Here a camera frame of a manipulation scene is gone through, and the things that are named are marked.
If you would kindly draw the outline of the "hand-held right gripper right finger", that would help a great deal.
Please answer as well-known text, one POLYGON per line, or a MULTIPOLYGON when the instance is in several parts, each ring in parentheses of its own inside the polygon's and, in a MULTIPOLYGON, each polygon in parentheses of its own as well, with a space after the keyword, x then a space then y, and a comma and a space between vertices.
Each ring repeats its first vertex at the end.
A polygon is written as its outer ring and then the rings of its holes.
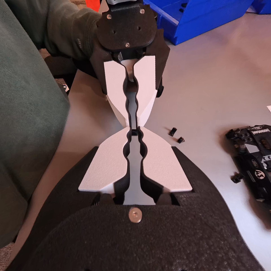
POLYGON ((162 194, 191 192, 192 186, 172 148, 152 131, 140 129, 140 186, 155 203, 162 194))

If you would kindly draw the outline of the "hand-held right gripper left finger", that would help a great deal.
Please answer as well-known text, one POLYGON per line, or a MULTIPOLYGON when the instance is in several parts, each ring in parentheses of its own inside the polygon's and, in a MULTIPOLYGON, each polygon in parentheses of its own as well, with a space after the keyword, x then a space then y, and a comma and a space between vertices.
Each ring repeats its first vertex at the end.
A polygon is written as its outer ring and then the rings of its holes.
POLYGON ((103 141, 79 185, 80 192, 109 194, 116 204, 123 204, 130 186, 130 127, 123 128, 103 141))

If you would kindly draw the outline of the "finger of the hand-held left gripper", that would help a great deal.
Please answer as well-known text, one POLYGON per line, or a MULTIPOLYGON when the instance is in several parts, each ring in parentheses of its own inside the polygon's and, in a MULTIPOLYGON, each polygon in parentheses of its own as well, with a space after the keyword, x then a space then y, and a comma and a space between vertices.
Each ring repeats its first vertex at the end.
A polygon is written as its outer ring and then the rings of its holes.
POLYGON ((128 74, 126 67, 111 60, 104 62, 107 100, 120 124, 131 128, 131 116, 128 110, 129 100, 126 96, 128 74))
POLYGON ((144 56, 135 63, 135 79, 138 85, 137 127, 143 127, 150 116, 157 95, 155 56, 144 56))

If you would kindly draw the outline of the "black lego car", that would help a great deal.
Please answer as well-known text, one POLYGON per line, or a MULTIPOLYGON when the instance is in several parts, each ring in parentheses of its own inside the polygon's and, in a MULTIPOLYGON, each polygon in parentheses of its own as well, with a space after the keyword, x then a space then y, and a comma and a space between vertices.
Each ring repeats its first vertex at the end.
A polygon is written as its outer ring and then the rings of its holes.
POLYGON ((225 137, 234 145, 234 161, 253 196, 270 205, 271 126, 255 125, 231 129, 225 137))

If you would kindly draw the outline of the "orange striped object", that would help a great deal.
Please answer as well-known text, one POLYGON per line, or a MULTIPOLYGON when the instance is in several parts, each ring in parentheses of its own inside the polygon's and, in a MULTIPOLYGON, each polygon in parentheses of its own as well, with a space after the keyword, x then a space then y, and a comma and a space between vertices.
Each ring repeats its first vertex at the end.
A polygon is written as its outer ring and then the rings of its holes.
POLYGON ((101 0, 85 0, 86 6, 98 12, 100 9, 101 0))

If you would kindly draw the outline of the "blue storage bin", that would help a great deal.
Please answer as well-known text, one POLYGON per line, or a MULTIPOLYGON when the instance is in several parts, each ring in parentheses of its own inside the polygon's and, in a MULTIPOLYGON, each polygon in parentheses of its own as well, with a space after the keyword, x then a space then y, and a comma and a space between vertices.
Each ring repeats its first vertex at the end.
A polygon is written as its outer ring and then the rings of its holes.
POLYGON ((253 0, 144 0, 157 12, 157 27, 178 45, 242 17, 253 0))
POLYGON ((271 14, 271 0, 254 0, 252 7, 256 14, 271 14))

